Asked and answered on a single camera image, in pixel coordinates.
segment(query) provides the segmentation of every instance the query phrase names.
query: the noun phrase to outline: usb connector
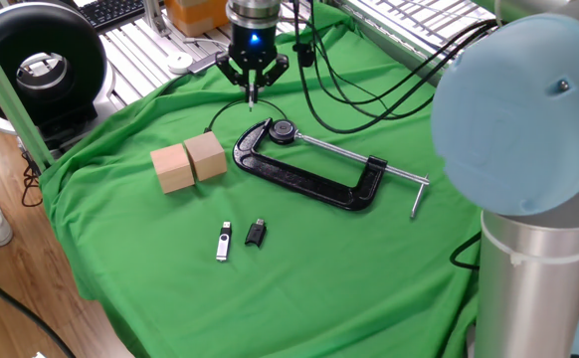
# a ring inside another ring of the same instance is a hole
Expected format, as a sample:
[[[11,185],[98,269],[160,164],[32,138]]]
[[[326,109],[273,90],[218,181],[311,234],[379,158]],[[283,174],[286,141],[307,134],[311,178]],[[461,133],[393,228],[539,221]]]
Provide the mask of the usb connector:
[[[263,242],[263,237],[266,235],[266,222],[263,219],[257,220],[252,224],[248,236],[246,237],[246,245],[255,244],[259,248]]]

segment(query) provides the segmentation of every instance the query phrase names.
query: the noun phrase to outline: black clamp frame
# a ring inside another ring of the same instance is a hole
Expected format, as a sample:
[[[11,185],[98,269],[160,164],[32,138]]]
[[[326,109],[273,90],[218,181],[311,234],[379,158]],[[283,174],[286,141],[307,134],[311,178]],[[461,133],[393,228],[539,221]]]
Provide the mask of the black clamp frame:
[[[300,194],[350,211],[367,208],[378,191],[387,162],[369,157],[358,184],[347,187],[263,155],[257,147],[273,122],[266,119],[248,129],[234,146],[234,161],[241,169]]]

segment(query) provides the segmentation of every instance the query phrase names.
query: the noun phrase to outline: green tablecloth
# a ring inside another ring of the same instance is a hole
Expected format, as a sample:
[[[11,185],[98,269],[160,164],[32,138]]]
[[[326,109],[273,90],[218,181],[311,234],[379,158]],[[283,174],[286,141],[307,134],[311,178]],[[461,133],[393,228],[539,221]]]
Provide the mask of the green tablecloth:
[[[337,10],[318,7],[316,17],[344,77],[382,92],[408,74]],[[211,69],[182,80],[173,94],[149,95],[112,116],[42,176],[46,210],[81,295],[101,302],[137,357],[461,357],[475,295],[471,274],[452,267],[449,255],[479,228],[478,210],[443,174],[430,110],[358,134],[330,133],[308,112],[291,37],[279,42],[290,69],[263,98],[304,133],[429,173],[417,220],[409,213],[418,186],[393,176],[369,209],[351,213],[237,168],[231,153],[239,136],[268,116],[279,118],[264,104],[253,112],[239,105],[217,120],[227,174],[162,194],[150,151],[202,133],[221,106],[242,96]],[[313,69],[307,74],[325,120],[338,127],[368,120],[316,89]],[[433,90],[422,88],[400,112]],[[263,151],[347,185],[362,168],[306,143],[268,143]],[[265,243],[245,247],[258,218],[268,225]],[[224,221],[233,224],[233,243],[229,261],[219,264]]]

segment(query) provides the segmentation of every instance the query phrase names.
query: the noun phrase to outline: black cable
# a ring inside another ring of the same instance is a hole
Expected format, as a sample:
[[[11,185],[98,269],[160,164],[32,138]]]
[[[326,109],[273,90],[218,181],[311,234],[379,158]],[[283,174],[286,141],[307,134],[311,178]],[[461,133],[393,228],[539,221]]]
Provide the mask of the black cable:
[[[29,317],[29,319],[31,319],[35,324],[37,324],[38,327],[40,327],[46,334],[49,335],[49,337],[51,337],[53,342],[55,342],[55,344],[57,344],[58,347],[60,347],[62,352],[68,358],[75,358],[75,354],[73,354],[69,346],[66,343],[64,343],[62,338],[60,338],[60,336],[51,327],[49,327],[49,325],[45,321],[43,321],[40,317],[38,317],[35,313],[33,313],[33,311],[27,308],[24,304],[20,303],[17,299],[13,298],[9,293],[5,292],[2,288],[0,288],[0,298],[4,299],[7,303],[11,304],[20,312],[24,313],[24,315]]]
[[[296,21],[296,24],[294,26],[294,34],[296,37],[296,47],[300,48],[300,28],[298,26],[298,7],[300,6],[300,3],[298,0],[294,0],[294,9],[293,9],[293,14],[294,14],[294,20]],[[318,116],[318,114],[316,113],[314,107],[313,107],[313,103],[311,102],[311,98],[309,97],[309,89],[307,88],[307,82],[305,80],[305,74],[304,74],[304,68],[303,66],[300,64],[300,58],[298,59],[298,72],[300,74],[300,81],[302,84],[302,91],[305,95],[305,100],[307,101],[307,106],[309,107],[309,111],[311,112],[311,114],[313,115],[313,117],[316,119],[316,121],[322,125],[323,127],[325,127],[327,130],[332,131],[334,133],[339,133],[339,134],[350,134],[350,133],[356,133],[359,132],[361,130],[367,129],[373,125],[375,125],[376,123],[380,122],[382,119],[384,119],[388,113],[394,111],[395,109],[397,109],[404,101],[406,101],[407,99],[409,99],[409,97],[416,91],[418,90],[423,84],[425,84],[430,78],[432,78],[452,57],[454,57],[456,54],[458,54],[464,47],[466,47],[468,44],[470,44],[474,39],[476,39],[477,37],[479,37],[481,34],[487,32],[488,30],[490,30],[491,28],[493,28],[496,25],[495,22],[492,23],[487,23],[485,25],[481,25],[480,28],[478,28],[473,34],[471,34],[464,42],[462,42],[459,46],[457,46],[455,49],[453,49],[450,52],[449,56],[446,56],[444,59],[442,59],[440,61],[440,63],[433,68],[428,74],[426,74],[421,81],[419,81],[415,86],[413,86],[404,96],[402,96],[395,104],[393,104],[391,107],[389,107],[389,109],[384,112],[383,114],[377,116],[376,118],[374,118],[373,120],[355,127],[355,128],[351,128],[351,129],[337,129],[329,124],[327,124],[324,120],[322,120],[322,118],[320,118],[320,116]]]
[[[33,159],[31,159],[31,157],[27,155],[27,153],[22,153],[22,157],[24,158],[24,160],[27,161],[28,164],[27,168],[24,170],[24,173],[22,174],[24,175],[24,193],[22,193],[22,206],[25,208],[34,208],[41,205],[44,199],[40,199],[40,202],[35,204],[26,203],[26,198],[27,194],[29,193],[29,189],[40,187],[40,182],[38,180],[39,177],[38,174],[36,173],[37,165],[35,164]]]
[[[324,47],[324,44],[322,42],[322,38],[320,37],[320,34],[317,32],[317,30],[315,29],[314,25],[313,25],[313,17],[314,17],[314,12],[313,12],[313,7],[311,8],[311,22],[307,22],[307,25],[311,28],[311,32],[312,32],[312,37],[314,40],[314,45],[316,46],[316,42],[318,42],[320,44],[320,46],[322,47],[322,51],[324,52],[324,56],[323,59],[325,60],[325,63],[327,64],[327,67],[329,69],[331,69],[331,63],[328,60],[328,56],[326,55],[326,49]],[[458,33],[456,36],[454,36],[447,44],[445,44],[445,46],[443,46],[442,48],[440,48],[440,50],[438,50],[435,54],[433,54],[431,57],[429,57],[427,60],[425,60],[422,64],[420,64],[416,69],[414,69],[411,74],[409,74],[406,78],[404,78],[402,81],[400,81],[398,84],[394,85],[393,87],[391,87],[390,89],[387,89],[384,93],[380,94],[377,96],[377,98],[372,98],[372,99],[368,99],[368,100],[360,100],[360,101],[350,101],[350,104],[367,104],[370,102],[373,102],[379,98],[384,97],[385,95],[391,93],[392,91],[398,89],[401,85],[403,85],[404,83],[406,83],[410,78],[412,78],[415,74],[417,74],[419,71],[421,71],[423,68],[425,68],[430,62],[432,62],[434,59],[436,59],[439,55],[443,54],[450,46],[454,45],[459,39],[461,39],[463,36],[467,35],[468,33],[470,33],[473,30],[477,30],[480,29],[484,26],[496,26],[496,21],[495,20],[485,20],[485,21],[480,21],[477,22],[475,24],[472,24],[466,28],[464,28],[460,33]]]
[[[463,253],[464,251],[466,251],[468,248],[470,248],[471,246],[473,246],[476,242],[478,242],[479,240],[482,239],[482,232],[479,232],[475,235],[473,235],[472,238],[468,239],[465,243],[461,244],[457,249],[455,249],[453,251],[453,253],[451,254],[451,257],[449,258],[449,261],[451,262],[451,264],[453,264],[454,266],[458,267],[458,268],[462,268],[462,269],[472,269],[474,271],[479,271],[480,267],[477,265],[471,265],[471,264],[465,264],[465,263],[461,263],[458,261],[458,256]]]
[[[272,106],[274,109],[276,109],[282,116],[283,119],[288,120],[288,116],[283,112],[282,109],[280,109],[277,105],[275,105],[274,103],[264,100],[264,99],[259,99],[259,102],[265,103],[267,105]],[[231,108],[237,104],[240,103],[246,103],[246,101],[244,99],[237,99],[237,100],[233,100],[230,103],[224,105],[221,109],[219,109],[219,111],[212,117],[212,120],[210,120],[210,124],[208,124],[208,126],[203,130],[204,133],[207,133],[209,131],[212,130],[212,126],[214,125],[214,122],[217,120],[217,118],[219,117],[219,115],[221,115],[221,113],[223,113],[226,109]]]
[[[324,55],[322,50],[320,49],[319,46],[314,45],[314,47],[316,48],[316,51],[320,54],[321,57],[325,57],[326,54]],[[318,60],[316,60],[314,62],[314,69],[316,70],[316,78],[318,79],[318,84],[320,85],[320,88],[333,100],[341,102],[341,103],[345,103],[345,104],[351,104],[347,99],[344,98],[339,98],[337,96],[335,96],[333,93],[331,93],[329,90],[327,90],[327,88],[325,87],[324,83],[322,82],[322,78],[320,77],[320,71],[318,70]],[[382,106],[385,108],[385,110],[387,110],[387,104],[385,104],[385,102],[381,99],[378,98],[378,95],[370,92],[367,89],[362,88],[361,86],[353,83],[352,81],[348,81],[346,79],[344,79],[341,75],[339,75],[334,69],[330,69],[331,72],[333,73],[334,76],[336,76],[337,78],[339,78],[341,81],[348,83],[354,87],[356,87],[359,90],[362,90],[363,92],[371,95],[372,97],[376,98],[377,100],[380,101],[380,103],[382,104]]]
[[[179,82],[179,80],[181,80],[181,79],[183,79],[184,77],[186,77],[186,76],[188,76],[188,75],[191,75],[191,74],[192,74],[191,72],[186,72],[185,74],[179,76],[178,78],[171,80],[170,83],[168,84],[168,86],[164,87],[164,88],[157,94],[157,97],[162,96],[162,95],[165,95],[170,89],[172,89],[172,87],[173,87],[174,85],[176,85],[176,84]]]
[[[311,9],[311,16],[312,19],[311,21],[313,21],[313,17],[314,17],[314,13],[313,13],[313,7]],[[388,89],[387,91],[385,91],[384,93],[378,95],[377,97],[374,96],[374,98],[372,99],[368,99],[368,100],[362,100],[362,101],[352,101],[349,99],[349,97],[347,97],[344,93],[344,91],[340,88],[339,84],[337,83],[334,75],[335,75],[335,71],[333,70],[331,63],[329,62],[329,58],[327,56],[326,53],[326,49],[325,46],[322,42],[322,38],[320,37],[320,34],[317,32],[317,30],[315,29],[315,27],[313,26],[313,23],[307,23],[307,25],[311,28],[311,32],[312,32],[312,40],[314,42],[314,46],[316,47],[316,49],[321,53],[321,56],[323,57],[323,59],[325,60],[325,63],[327,65],[327,68],[329,69],[329,76],[331,77],[333,84],[336,86],[336,88],[338,89],[338,92],[343,96],[344,99],[335,97],[334,95],[332,95],[323,85],[321,78],[320,78],[320,73],[319,73],[319,69],[318,69],[318,62],[315,62],[315,71],[316,71],[316,76],[318,78],[318,82],[320,83],[320,87],[323,89],[323,91],[329,95],[330,97],[332,97],[335,100],[338,101],[342,101],[345,103],[350,104],[354,109],[356,109],[358,112],[365,114],[367,116],[370,117],[377,117],[377,114],[373,114],[370,113],[360,107],[358,107],[358,104],[366,104],[366,103],[370,103],[372,101],[378,100],[385,96],[386,94],[390,93],[391,91],[399,88],[401,85],[403,85],[407,80],[409,80],[410,78],[412,78],[418,71],[420,71],[422,68],[424,68],[426,65],[428,65],[431,61],[433,61],[436,57],[438,57],[440,54],[442,54],[444,52],[445,49],[447,49],[449,46],[451,46],[452,44],[454,44],[458,39],[460,39],[461,37],[463,37],[465,34],[469,33],[470,31],[483,27],[483,26],[489,26],[489,25],[494,25],[495,21],[483,21],[483,22],[479,22],[477,24],[474,24],[472,26],[469,26],[468,28],[462,30],[461,33],[459,33],[456,37],[454,37],[449,43],[447,43],[445,45],[445,47],[443,47],[442,49],[440,49],[437,53],[435,53],[433,56],[431,56],[429,59],[427,59],[427,61],[425,61],[423,64],[421,64],[418,68],[416,68],[411,74],[409,74],[409,76],[407,76],[405,79],[403,79],[401,82],[399,82],[398,84],[396,84],[395,86],[391,87],[390,89]],[[427,106],[429,103],[431,103],[433,101],[433,98],[431,97],[429,100],[427,100],[425,102],[425,104],[423,104],[422,106],[414,109],[413,111],[409,112],[409,113],[405,113],[405,114],[394,114],[392,116],[385,116],[383,117],[383,119],[387,119],[387,120],[392,120],[392,119],[402,119],[405,117],[408,117],[412,114],[415,114],[416,112],[422,110],[425,106]]]

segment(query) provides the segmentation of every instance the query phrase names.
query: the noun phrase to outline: silver robot arm segment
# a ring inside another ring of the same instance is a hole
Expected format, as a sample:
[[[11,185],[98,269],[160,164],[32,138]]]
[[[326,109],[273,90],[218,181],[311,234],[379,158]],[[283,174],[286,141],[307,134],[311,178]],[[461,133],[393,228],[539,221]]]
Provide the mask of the silver robot arm segment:
[[[570,358],[579,320],[579,0],[502,0],[504,15],[514,5],[534,11],[522,3],[552,12],[513,21],[454,61],[436,92],[433,139],[452,183],[484,208],[476,357]]]

